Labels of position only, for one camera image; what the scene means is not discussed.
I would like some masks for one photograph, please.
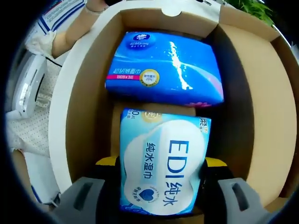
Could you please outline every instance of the blue tissue package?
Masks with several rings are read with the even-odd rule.
[[[210,127],[208,118],[125,109],[120,209],[160,216],[191,213]]]
[[[212,47],[177,35],[127,32],[105,85],[109,92],[140,101],[191,107],[223,102]]]

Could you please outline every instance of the light blue package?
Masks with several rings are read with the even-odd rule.
[[[204,107],[223,102],[211,46],[163,33],[126,33],[112,60],[106,89],[155,103]]]
[[[210,127],[207,118],[125,109],[120,209],[161,216],[190,213]]]

